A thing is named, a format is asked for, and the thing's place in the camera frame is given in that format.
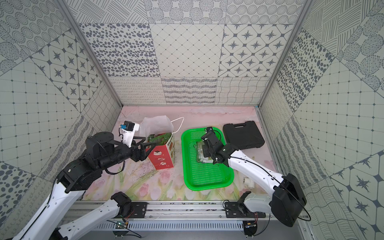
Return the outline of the red green condiment packet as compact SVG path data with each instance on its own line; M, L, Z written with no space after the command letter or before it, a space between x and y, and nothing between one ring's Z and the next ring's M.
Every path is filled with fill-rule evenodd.
M171 138L172 133L164 133L164 134L158 134L158 135L149 135L148 142L150 143L156 143L157 145L165 145L168 140Z

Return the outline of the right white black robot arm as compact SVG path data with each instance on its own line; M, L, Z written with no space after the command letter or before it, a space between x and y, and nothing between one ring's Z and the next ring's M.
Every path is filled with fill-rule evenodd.
M272 214L287 227L293 227L303 211L308 213L307 199L296 176L290 173L284 176L256 163L232 144L223 144L212 128L208 128L201 139L214 164L223 164L242 173L267 193L263 199L246 194L241 204L249 212Z

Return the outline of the white red paper gift bag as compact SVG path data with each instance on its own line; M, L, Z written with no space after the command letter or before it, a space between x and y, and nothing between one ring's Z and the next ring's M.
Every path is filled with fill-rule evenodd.
M171 169L175 161L175 134L181 129L185 118L170 120L167 116L144 118L140 124L140 136L155 144L149 160L156 170Z

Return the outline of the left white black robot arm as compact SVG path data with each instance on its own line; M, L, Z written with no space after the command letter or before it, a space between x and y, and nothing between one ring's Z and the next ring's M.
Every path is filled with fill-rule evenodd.
M132 200L123 192L115 193L97 209L67 225L59 223L71 206L85 193L103 172L125 163L144 161L156 143L144 137L134 137L131 146L115 141L110 132L100 132L86 139L86 150L68 163L54 181L51 193L15 240L78 240L99 224L114 217L126 219L133 215Z

